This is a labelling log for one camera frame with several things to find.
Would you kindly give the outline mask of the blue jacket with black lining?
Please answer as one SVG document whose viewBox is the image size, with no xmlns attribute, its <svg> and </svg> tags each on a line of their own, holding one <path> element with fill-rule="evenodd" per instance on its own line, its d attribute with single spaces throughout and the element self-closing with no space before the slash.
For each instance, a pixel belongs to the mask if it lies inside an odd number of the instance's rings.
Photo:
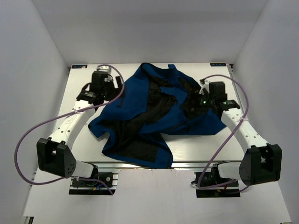
<svg viewBox="0 0 299 224">
<path fill-rule="evenodd" d="M 200 85 L 173 64 L 161 69 L 142 63 L 125 82 L 123 95 L 103 108 L 89 130 L 95 137 L 109 133 L 102 152 L 110 158 L 170 168 L 172 153 L 158 134 L 202 135 L 195 127 L 200 113 L 189 113 L 191 91 L 197 89 Z"/>
</svg>

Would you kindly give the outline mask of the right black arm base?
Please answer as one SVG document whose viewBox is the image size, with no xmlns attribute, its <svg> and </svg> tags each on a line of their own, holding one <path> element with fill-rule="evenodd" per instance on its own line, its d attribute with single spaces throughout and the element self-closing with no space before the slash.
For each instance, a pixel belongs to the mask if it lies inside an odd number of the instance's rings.
<svg viewBox="0 0 299 224">
<path fill-rule="evenodd" d="M 240 197 L 238 181 L 231 182 L 230 179 L 221 178 L 217 165 L 213 164 L 204 173 L 198 185 L 202 171 L 195 172 L 195 179 L 191 181 L 191 186 L 196 189 L 197 198 L 232 198 Z"/>
</svg>

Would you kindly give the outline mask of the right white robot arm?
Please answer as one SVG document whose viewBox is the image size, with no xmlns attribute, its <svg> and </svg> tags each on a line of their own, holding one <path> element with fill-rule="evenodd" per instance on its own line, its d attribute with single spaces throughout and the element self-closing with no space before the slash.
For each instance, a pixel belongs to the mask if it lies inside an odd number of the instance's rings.
<svg viewBox="0 0 299 224">
<path fill-rule="evenodd" d="M 238 103 L 228 99 L 224 82 L 202 79 L 200 89 L 192 91 L 190 103 L 189 113 L 200 113 L 195 127 L 202 135 L 214 135 L 227 127 L 244 151 L 240 162 L 215 163 L 208 176 L 200 175 L 194 185 L 207 189 L 241 180 L 251 186 L 280 179 L 282 149 L 258 134 Z"/>
</svg>

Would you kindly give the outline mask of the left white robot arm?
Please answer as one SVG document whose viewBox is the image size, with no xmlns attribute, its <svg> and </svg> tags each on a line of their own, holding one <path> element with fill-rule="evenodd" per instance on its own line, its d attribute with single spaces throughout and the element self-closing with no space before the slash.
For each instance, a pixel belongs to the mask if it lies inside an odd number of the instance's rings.
<svg viewBox="0 0 299 224">
<path fill-rule="evenodd" d="M 72 146 L 87 121 L 100 106 L 114 102 L 124 91 L 123 77 L 113 77 L 113 66 L 99 65 L 92 73 L 92 79 L 84 85 L 75 104 L 62 124 L 48 137 L 37 144 L 38 166 L 41 171 L 63 178 L 80 177 L 88 186 L 98 183 L 97 167 L 76 160 Z"/>
</svg>

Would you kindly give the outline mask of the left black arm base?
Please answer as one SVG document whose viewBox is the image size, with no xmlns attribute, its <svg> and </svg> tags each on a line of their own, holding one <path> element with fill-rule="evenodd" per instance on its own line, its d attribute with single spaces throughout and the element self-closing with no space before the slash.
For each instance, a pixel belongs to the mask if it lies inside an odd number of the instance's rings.
<svg viewBox="0 0 299 224">
<path fill-rule="evenodd" d="M 82 177 L 71 179 L 69 195 L 112 196 L 118 184 L 118 174 L 121 164 L 95 163 L 98 172 L 93 175 L 93 180 L 83 180 Z"/>
</svg>

